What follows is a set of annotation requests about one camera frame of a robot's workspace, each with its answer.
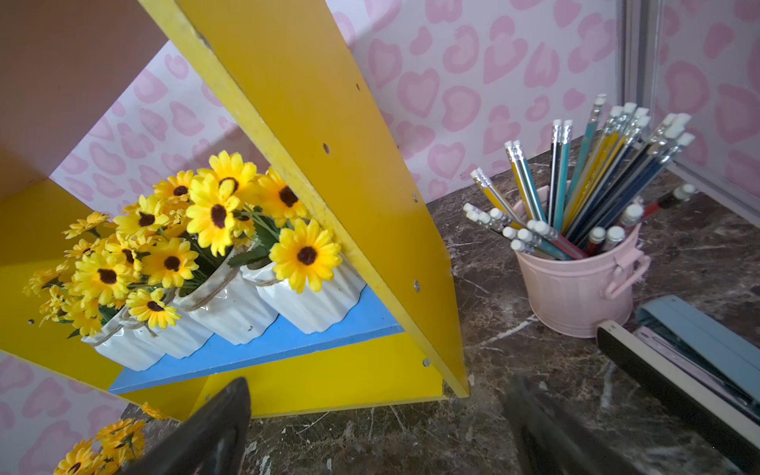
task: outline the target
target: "wall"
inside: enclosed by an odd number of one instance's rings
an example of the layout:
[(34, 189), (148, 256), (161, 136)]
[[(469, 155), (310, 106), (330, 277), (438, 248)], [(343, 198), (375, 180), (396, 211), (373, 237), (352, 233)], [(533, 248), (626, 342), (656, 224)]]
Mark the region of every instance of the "wall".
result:
[[(615, 2), (329, 0), (426, 201), (508, 168), (503, 143), (548, 149), (552, 119), (575, 136), (615, 90)], [(118, 212), (216, 151), (264, 158), (168, 43), (51, 175)]]
[(165, 42), (135, 0), (4, 2), (0, 199), (49, 176)]
[(655, 119), (692, 114), (680, 162), (760, 210), (760, 2), (663, 3)]
[(49, 475), (127, 403), (0, 353), (0, 475)]

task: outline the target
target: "dark marble surface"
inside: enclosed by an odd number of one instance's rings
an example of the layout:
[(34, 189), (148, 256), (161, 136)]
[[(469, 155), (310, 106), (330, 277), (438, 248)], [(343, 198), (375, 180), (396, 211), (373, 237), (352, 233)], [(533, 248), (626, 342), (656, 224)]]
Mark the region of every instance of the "dark marble surface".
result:
[[(530, 162), (548, 182), (548, 157)], [(511, 172), (494, 178), (517, 201)], [(672, 190), (664, 174), (644, 197)], [(451, 253), (469, 398), (251, 421), (244, 473), (520, 473), (502, 403), (513, 375), (526, 375), (643, 473), (735, 473), (699, 435), (670, 415), (593, 340), (535, 321), (508, 242), (464, 218), (474, 186), (429, 204)], [(670, 293), (760, 346), (760, 230), (705, 195), (660, 211), (641, 231), (651, 269), (637, 306)], [(173, 423), (149, 424), (155, 443)]]

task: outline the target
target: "pencil holder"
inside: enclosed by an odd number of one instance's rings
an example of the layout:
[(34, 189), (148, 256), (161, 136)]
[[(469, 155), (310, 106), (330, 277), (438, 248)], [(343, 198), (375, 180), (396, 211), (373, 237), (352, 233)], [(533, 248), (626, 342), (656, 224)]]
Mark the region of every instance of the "pencil holder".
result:
[[(548, 193), (548, 186), (538, 190), (544, 204)], [(525, 215), (522, 201), (515, 212)], [(614, 249), (592, 258), (550, 261), (518, 252), (530, 307), (538, 319), (554, 331), (578, 338), (596, 336), (602, 320), (625, 323), (633, 310), (631, 287), (651, 263), (636, 248), (640, 227)]]

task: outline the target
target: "white ceramic pot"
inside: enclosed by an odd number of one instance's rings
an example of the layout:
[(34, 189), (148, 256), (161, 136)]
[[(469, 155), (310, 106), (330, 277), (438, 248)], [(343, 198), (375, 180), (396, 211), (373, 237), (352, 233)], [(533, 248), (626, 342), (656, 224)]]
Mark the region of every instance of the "white ceramic pot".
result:
[(143, 371), (158, 363), (165, 353), (142, 341), (133, 330), (122, 326), (119, 315), (126, 311), (126, 307), (122, 308), (103, 326), (99, 334), (94, 337), (82, 337), (82, 341), (122, 366), (134, 371)]
[(277, 319), (277, 310), (261, 299), (238, 268), (227, 265), (235, 254), (231, 252), (208, 280), (173, 303), (215, 334), (240, 345), (260, 337)]
[[(251, 282), (273, 280), (274, 263), (261, 269), (243, 268), (242, 275)], [(333, 280), (322, 282), (321, 292), (306, 285), (300, 295), (286, 280), (267, 287), (257, 287), (262, 299), (274, 307), (290, 323), (306, 334), (325, 331), (346, 318), (348, 311), (359, 302), (366, 282), (351, 263), (343, 257), (343, 264), (334, 269)]]
[[(173, 300), (174, 292), (171, 292), (167, 294), (164, 303), (168, 306), (176, 306)], [(177, 314), (182, 317), (176, 321), (177, 325), (165, 329), (157, 326), (149, 329), (143, 326), (135, 329), (135, 335), (145, 343), (177, 359), (190, 356), (205, 345), (214, 333), (188, 317), (188, 314), (182, 310), (177, 309)], [(128, 326), (133, 324), (133, 321), (128, 322)]]

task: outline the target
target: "blue shelf board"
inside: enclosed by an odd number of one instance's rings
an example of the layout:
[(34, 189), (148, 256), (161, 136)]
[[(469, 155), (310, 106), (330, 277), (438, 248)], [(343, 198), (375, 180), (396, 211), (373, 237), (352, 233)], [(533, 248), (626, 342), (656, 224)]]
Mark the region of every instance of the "blue shelf board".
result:
[(186, 358), (165, 355), (144, 371), (124, 368), (109, 392), (123, 394), (139, 391), (403, 332), (404, 329), (385, 304), (366, 286), (359, 303), (348, 312), (346, 318), (322, 333), (304, 334), (281, 315), (263, 335), (248, 344), (233, 345), (215, 334), (201, 349)]

